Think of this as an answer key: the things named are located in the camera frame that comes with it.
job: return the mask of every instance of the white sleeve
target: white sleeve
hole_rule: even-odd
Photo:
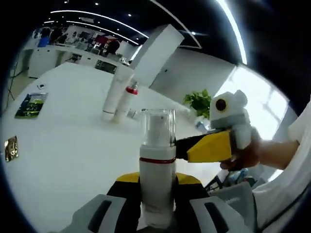
[[[299,143],[301,143],[303,134],[307,128],[306,126],[310,117],[311,117],[311,101],[308,103],[302,114],[288,128],[289,138],[292,141],[297,140]]]

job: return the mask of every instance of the ceiling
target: ceiling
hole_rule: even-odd
[[[181,2],[180,0],[157,0],[157,2],[64,0],[58,3],[54,10],[77,10],[99,14],[118,20],[146,36],[149,36],[157,26],[172,24],[185,37],[181,47],[234,64],[245,63],[241,52],[243,48],[237,41],[237,33],[233,30],[221,4],[224,0]],[[299,113],[310,99],[311,27],[305,26],[307,10],[299,4],[299,0],[296,2],[297,4],[267,0],[227,0],[226,4],[238,26],[247,65],[280,88]],[[80,17],[91,18],[94,23],[82,21]],[[54,21],[54,24],[58,22],[64,26],[68,25],[66,21],[96,25],[130,39],[129,43],[135,46],[147,40],[144,35],[118,22],[85,13],[53,13],[47,16],[46,21]]]

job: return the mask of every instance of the potted plant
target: potted plant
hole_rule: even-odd
[[[196,116],[203,116],[209,119],[209,106],[212,97],[204,89],[202,92],[192,91],[191,94],[186,94],[184,97],[184,104],[190,105],[196,111]]]

